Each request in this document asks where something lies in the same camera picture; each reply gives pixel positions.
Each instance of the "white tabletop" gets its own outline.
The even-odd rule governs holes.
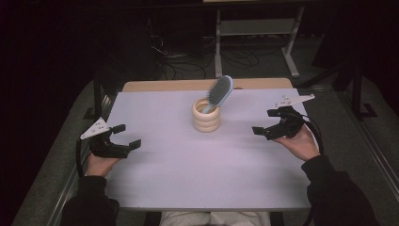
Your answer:
[[[198,132],[192,104],[204,90],[120,93],[107,121],[126,124],[111,141],[142,146],[108,175],[107,195],[142,210],[283,211],[309,208],[303,164],[252,126],[279,122],[266,111],[296,89],[235,89],[221,106],[220,127]],[[303,104],[294,109],[306,114]]]

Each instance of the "beige ribbed vase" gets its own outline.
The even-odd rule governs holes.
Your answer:
[[[202,133],[210,133],[220,125],[220,107],[214,106],[208,114],[202,114],[201,111],[208,105],[208,99],[197,100],[192,106],[194,127]]]

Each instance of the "black sweater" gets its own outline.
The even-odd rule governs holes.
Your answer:
[[[336,171],[326,156],[314,157],[302,169],[311,181],[308,198],[315,226],[379,225],[363,192],[347,172]],[[105,186],[104,177],[80,178],[77,195],[64,206],[61,226],[116,225],[119,204],[105,196]]]

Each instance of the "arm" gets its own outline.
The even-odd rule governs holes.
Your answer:
[[[311,136],[303,126],[293,138],[278,138],[294,156],[305,161],[302,169],[311,184],[308,199],[314,208],[317,225],[379,225],[371,204],[347,172],[338,172],[325,155],[320,155]]]
[[[87,176],[79,179],[75,197],[62,211],[61,226],[69,225],[116,225],[119,203],[105,196],[104,178],[119,159],[88,157]]]

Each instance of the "person's left hand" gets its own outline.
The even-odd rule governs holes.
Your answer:
[[[86,175],[105,177],[119,161],[120,158],[102,158],[91,153],[88,156],[88,170]]]

